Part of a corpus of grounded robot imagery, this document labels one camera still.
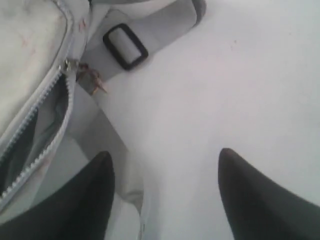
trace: white floor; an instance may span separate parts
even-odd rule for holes
[[[207,1],[197,28],[106,84],[107,117],[150,177],[150,240],[233,239],[223,147],[320,204],[320,2]]]

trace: plastic buckle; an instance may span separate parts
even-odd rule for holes
[[[140,52],[140,56],[133,60],[132,62],[127,62],[121,53],[118,51],[116,46],[111,42],[109,35],[116,29],[122,29],[125,34],[128,36],[128,38],[134,43],[136,48]],[[140,41],[140,39],[137,37],[137,35],[131,30],[131,28],[124,24],[120,23],[119,25],[114,26],[111,28],[102,38],[102,41],[106,48],[110,51],[112,56],[115,58],[115,60],[120,64],[120,66],[127,70],[130,71],[131,69],[135,68],[139,64],[141,64],[146,58],[148,58],[149,53],[146,47],[143,45],[143,43]]]

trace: open zipper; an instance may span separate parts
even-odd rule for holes
[[[45,160],[45,158],[50,154],[50,152],[56,146],[57,141],[61,138],[61,135],[64,134],[69,118],[71,116],[72,107],[73,107],[73,92],[74,89],[71,86],[71,82],[68,80],[69,73],[72,73],[78,67],[78,61],[73,59],[68,59],[68,53],[71,47],[71,42],[73,39],[73,16],[65,3],[62,0],[54,0],[53,1],[58,8],[63,12],[67,20],[67,27],[65,37],[61,42],[60,50],[56,56],[52,64],[52,68],[48,72],[48,76],[43,81],[47,81],[48,84],[42,90],[41,94],[35,101],[35,103],[31,106],[30,110],[22,120],[21,124],[13,134],[12,138],[6,145],[4,151],[0,155],[0,168],[3,162],[7,159],[10,151],[15,146],[17,141],[20,139],[22,134],[25,132],[30,123],[37,117],[38,109],[44,103],[48,95],[51,93],[57,82],[61,78],[65,78],[65,86],[67,92],[67,109],[63,118],[63,121],[60,125],[60,128],[56,132],[52,141],[41,150],[40,154],[29,164],[24,167],[20,174],[15,178],[15,180],[10,183],[10,185],[0,193],[0,211],[2,211],[7,203],[14,197],[15,193],[20,189],[20,187],[29,179],[32,173],[38,169],[41,163]]]

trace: zipper tab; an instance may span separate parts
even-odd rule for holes
[[[78,69],[79,61],[76,59],[66,58],[62,64],[59,65],[59,70],[68,75],[70,72]]]

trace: black buckle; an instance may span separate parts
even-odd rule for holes
[[[109,35],[116,29],[122,29],[126,35],[129,37],[129,39],[134,43],[136,48],[141,53],[141,56],[133,60],[132,62],[127,62],[121,55],[121,53],[117,50],[116,46],[113,45],[111,42]],[[140,41],[140,39],[137,37],[137,35],[131,30],[131,28],[124,24],[120,23],[119,25],[114,26],[111,28],[102,38],[104,45],[106,48],[110,51],[112,56],[115,58],[115,60],[120,64],[120,66],[129,71],[133,69],[134,67],[138,66],[140,63],[142,63],[148,56],[148,50],[143,45],[143,43]]]

